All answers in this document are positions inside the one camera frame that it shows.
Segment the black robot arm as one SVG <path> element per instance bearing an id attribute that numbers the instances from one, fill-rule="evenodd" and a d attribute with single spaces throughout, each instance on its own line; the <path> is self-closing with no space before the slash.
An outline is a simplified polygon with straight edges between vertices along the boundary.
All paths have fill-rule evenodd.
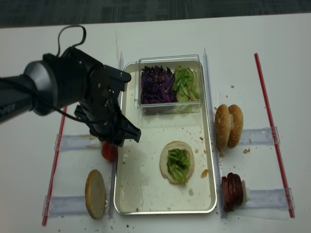
<path id="1" fill-rule="evenodd" d="M 6 122 L 27 111 L 39 116 L 64 114 L 76 104 L 70 118 L 86 124 L 100 141 L 121 147 L 126 139 L 139 141 L 141 131 L 121 112 L 118 97 L 131 75 L 107 66 L 74 47 L 61 56 L 44 54 L 29 63 L 21 75 L 0 80 L 0 120 Z"/>

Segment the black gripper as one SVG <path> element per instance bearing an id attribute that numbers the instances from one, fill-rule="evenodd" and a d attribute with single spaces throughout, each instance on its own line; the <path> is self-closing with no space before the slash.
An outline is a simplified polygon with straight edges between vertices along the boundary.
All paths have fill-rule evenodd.
<path id="1" fill-rule="evenodd" d="M 90 134 L 101 142 L 107 141 L 121 147 L 126 139 L 138 143 L 141 130 L 123 115 L 117 101 L 118 94 L 109 87 L 106 66 L 100 67 L 90 73 L 86 94 L 76 106 L 74 115 L 85 121 Z M 116 131 L 120 140 L 114 143 L 113 135 Z"/>

